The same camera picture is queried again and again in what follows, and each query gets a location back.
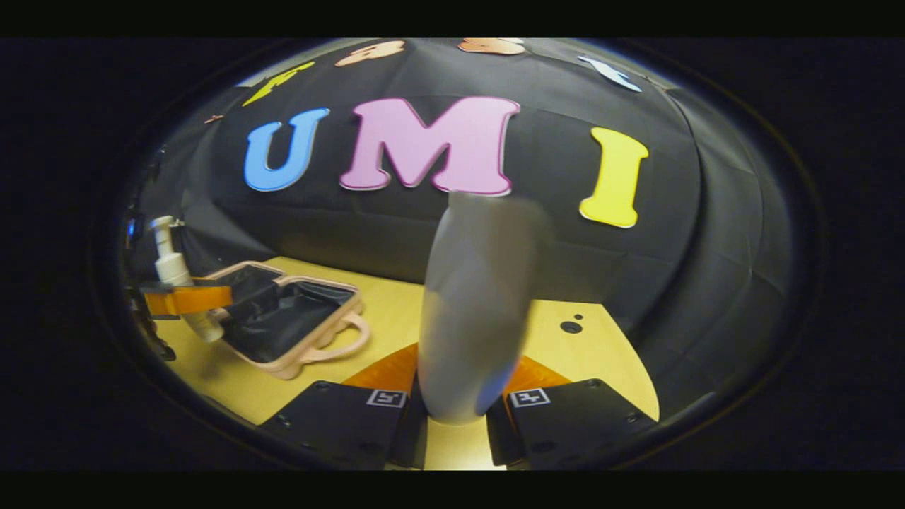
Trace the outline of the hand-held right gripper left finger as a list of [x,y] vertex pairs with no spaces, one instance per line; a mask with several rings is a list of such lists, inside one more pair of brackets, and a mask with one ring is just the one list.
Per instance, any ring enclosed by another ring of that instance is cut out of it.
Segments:
[[423,469],[428,416],[417,344],[343,382],[318,380],[259,425],[321,469]]

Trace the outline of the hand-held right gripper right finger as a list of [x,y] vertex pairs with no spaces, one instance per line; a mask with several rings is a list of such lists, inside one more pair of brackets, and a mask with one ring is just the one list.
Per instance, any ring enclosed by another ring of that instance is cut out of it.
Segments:
[[658,422],[601,379],[571,381],[524,356],[486,425],[495,466],[580,471],[639,452]]

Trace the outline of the white pump bottle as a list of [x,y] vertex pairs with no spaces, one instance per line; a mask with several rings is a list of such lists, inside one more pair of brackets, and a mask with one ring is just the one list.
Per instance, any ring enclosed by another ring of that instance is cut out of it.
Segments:
[[[158,258],[154,263],[156,273],[160,283],[170,284],[171,286],[196,286],[187,263],[185,263],[184,255],[175,250],[170,232],[174,222],[175,219],[172,216],[161,216],[150,223],[150,228],[154,232],[156,252],[158,253]],[[155,319],[165,318],[165,316],[152,317]],[[210,310],[208,312],[193,313],[193,315],[171,317],[180,317],[198,337],[208,344],[223,338],[223,326],[211,315]]]

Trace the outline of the pink suitcase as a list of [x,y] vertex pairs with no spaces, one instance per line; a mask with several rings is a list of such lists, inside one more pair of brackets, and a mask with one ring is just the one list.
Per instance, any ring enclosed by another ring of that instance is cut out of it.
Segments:
[[310,275],[290,275],[246,261],[202,277],[232,291],[232,303],[212,313],[224,344],[237,356],[280,380],[303,366],[335,361],[368,344],[358,286]]

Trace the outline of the white skin care tube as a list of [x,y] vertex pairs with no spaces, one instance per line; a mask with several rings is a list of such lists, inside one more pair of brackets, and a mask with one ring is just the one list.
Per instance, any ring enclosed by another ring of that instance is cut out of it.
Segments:
[[529,199],[449,194],[428,260],[416,368],[434,421],[471,424],[501,396],[553,238]]

